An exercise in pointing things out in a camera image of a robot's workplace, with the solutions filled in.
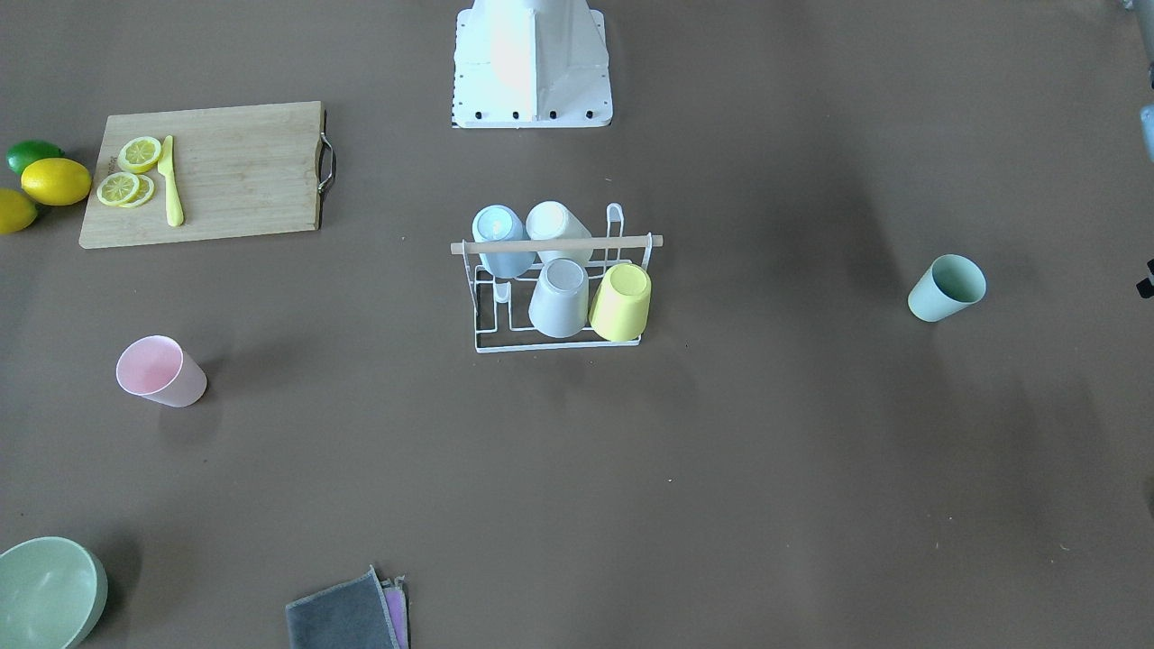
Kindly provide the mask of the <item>mint green cup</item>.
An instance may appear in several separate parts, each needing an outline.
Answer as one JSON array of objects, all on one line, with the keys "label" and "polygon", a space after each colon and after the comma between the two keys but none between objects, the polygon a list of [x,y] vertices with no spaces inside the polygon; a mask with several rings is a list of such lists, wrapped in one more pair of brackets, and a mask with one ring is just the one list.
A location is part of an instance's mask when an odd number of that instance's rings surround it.
[{"label": "mint green cup", "polygon": [[939,322],[986,298],[986,275],[973,260],[957,254],[935,259],[911,289],[907,305],[924,322]]}]

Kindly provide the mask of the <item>pink cup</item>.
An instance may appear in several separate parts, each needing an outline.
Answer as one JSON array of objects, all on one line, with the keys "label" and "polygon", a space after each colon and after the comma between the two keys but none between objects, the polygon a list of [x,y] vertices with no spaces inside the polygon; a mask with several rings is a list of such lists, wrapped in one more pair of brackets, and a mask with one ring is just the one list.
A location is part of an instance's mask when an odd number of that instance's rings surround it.
[{"label": "pink cup", "polygon": [[164,406],[190,406],[207,393],[207,374],[173,338],[150,335],[132,343],[115,365],[120,388]]}]

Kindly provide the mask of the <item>grey cup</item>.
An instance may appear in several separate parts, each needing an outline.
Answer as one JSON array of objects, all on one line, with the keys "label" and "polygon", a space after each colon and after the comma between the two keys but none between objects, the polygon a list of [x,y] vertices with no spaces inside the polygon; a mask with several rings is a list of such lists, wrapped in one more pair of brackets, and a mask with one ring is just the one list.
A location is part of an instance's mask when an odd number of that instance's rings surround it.
[{"label": "grey cup", "polygon": [[553,259],[537,275],[529,306],[530,322],[552,338],[569,338],[589,318],[589,274],[568,258]]}]

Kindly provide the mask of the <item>yellow cup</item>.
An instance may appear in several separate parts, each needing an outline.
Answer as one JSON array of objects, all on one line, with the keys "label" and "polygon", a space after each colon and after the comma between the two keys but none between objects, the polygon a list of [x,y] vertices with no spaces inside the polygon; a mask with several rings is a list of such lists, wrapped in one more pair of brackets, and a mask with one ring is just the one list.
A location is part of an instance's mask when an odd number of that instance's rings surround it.
[{"label": "yellow cup", "polygon": [[624,342],[638,338],[650,315],[652,279],[638,264],[614,264],[591,304],[590,324],[601,338]]}]

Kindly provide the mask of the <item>white cup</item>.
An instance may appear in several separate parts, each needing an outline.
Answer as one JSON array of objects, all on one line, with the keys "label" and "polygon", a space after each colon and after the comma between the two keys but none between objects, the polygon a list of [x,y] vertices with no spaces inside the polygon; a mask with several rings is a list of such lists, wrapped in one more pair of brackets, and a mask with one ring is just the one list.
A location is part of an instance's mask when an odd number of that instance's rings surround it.
[{"label": "white cup", "polygon": [[[565,206],[557,201],[544,201],[533,206],[525,221],[525,230],[531,240],[553,239],[589,239],[592,234],[580,219],[574,216]],[[584,264],[592,259],[592,248],[568,248],[540,251],[537,254],[541,263],[553,259],[565,258]]]}]

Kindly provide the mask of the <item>light blue cup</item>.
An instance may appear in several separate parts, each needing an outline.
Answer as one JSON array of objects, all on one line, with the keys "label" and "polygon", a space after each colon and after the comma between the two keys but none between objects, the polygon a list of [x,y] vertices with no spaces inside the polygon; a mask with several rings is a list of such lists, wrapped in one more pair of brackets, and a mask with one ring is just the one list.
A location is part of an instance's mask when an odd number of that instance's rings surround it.
[{"label": "light blue cup", "polygon": [[[479,210],[472,222],[472,238],[475,243],[530,240],[520,217],[507,206],[485,206]],[[535,251],[482,253],[480,262],[494,277],[514,279],[535,263]]]}]

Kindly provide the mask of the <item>pink cloth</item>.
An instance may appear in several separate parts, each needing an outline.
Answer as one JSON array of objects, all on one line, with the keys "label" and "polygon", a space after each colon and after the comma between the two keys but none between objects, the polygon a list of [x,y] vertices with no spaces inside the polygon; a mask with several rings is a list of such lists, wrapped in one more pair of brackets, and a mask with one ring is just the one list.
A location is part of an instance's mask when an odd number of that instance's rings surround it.
[{"label": "pink cloth", "polygon": [[385,599],[389,626],[395,637],[396,648],[409,648],[409,594],[407,579],[396,576],[380,583]]}]

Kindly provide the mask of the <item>bamboo cutting board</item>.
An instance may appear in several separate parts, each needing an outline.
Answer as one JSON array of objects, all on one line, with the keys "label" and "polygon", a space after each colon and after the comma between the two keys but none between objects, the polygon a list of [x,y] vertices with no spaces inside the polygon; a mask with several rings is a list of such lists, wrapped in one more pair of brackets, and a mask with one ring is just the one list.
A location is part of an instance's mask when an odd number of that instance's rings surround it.
[{"label": "bamboo cutting board", "polygon": [[309,233],[321,224],[323,194],[334,185],[334,152],[319,100],[108,115],[93,176],[117,172],[133,137],[174,139],[181,226],[166,217],[164,177],[140,208],[104,206],[90,196],[81,247],[194,243],[255,234]]}]

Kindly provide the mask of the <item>grey cloth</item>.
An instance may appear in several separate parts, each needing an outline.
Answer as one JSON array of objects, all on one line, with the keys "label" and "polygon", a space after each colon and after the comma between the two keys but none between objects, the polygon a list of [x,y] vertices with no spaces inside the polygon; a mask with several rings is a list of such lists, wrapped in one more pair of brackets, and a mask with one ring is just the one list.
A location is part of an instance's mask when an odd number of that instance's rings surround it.
[{"label": "grey cloth", "polygon": [[292,600],[285,607],[292,648],[396,648],[376,570]]}]

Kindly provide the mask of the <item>yellow plastic knife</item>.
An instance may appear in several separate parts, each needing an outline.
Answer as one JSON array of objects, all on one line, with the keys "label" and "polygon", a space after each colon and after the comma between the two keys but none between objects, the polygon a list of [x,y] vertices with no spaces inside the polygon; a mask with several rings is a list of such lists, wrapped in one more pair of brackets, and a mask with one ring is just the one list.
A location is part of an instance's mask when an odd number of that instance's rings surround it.
[{"label": "yellow plastic knife", "polygon": [[168,226],[180,227],[185,222],[185,211],[177,182],[174,146],[177,143],[174,143],[174,137],[170,134],[162,140],[162,151],[158,157],[157,169],[165,182],[165,211],[166,218],[168,218]]}]

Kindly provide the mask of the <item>lemon slice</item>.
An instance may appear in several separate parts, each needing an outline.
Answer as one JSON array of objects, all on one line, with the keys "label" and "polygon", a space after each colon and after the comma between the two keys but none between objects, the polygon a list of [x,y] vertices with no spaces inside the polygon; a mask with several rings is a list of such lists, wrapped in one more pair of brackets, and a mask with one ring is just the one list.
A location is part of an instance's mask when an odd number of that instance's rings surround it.
[{"label": "lemon slice", "polygon": [[155,196],[156,182],[152,177],[147,174],[136,174],[135,177],[138,180],[138,191],[133,194],[132,200],[121,203],[120,208],[140,208]]},{"label": "lemon slice", "polygon": [[160,163],[162,140],[152,136],[133,137],[120,149],[115,163],[123,172],[145,174]]},{"label": "lemon slice", "polygon": [[95,196],[103,206],[127,206],[136,200],[141,191],[140,176],[121,171],[104,177],[95,191]]}]

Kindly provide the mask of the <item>yellow lemon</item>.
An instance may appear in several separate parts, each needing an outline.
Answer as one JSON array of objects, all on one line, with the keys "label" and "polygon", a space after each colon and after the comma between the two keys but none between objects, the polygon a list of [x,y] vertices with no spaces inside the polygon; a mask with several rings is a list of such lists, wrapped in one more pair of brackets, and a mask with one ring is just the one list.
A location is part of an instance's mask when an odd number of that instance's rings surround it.
[{"label": "yellow lemon", "polygon": [[74,206],[89,196],[92,178],[77,161],[42,159],[23,170],[21,186],[42,206]]},{"label": "yellow lemon", "polygon": [[38,218],[38,208],[21,191],[0,189],[0,234],[18,233]]}]

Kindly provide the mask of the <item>green lime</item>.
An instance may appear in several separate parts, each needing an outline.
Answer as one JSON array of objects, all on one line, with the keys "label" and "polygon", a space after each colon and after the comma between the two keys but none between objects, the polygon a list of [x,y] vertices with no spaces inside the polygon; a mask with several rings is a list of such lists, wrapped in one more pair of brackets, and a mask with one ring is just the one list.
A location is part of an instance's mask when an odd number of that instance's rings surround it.
[{"label": "green lime", "polygon": [[61,147],[44,140],[24,140],[14,143],[5,152],[5,161],[16,176],[24,173],[24,170],[36,163],[36,161],[61,159],[65,156]]}]

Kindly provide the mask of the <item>green bowl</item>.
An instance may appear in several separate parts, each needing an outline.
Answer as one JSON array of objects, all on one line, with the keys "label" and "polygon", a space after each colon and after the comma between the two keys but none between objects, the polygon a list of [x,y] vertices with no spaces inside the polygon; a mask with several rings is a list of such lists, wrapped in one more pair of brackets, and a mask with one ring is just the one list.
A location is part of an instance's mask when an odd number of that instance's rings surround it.
[{"label": "green bowl", "polygon": [[24,540],[1,555],[1,646],[76,648],[107,592],[106,570],[87,547],[57,535]]}]

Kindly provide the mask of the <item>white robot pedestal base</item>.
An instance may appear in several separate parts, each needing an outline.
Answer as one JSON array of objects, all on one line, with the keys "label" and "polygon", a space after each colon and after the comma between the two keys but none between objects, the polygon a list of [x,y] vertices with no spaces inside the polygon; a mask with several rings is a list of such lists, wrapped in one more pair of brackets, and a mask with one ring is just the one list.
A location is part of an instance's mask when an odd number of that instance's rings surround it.
[{"label": "white robot pedestal base", "polygon": [[585,1],[475,1],[457,14],[454,128],[594,128],[613,115],[602,12]]}]

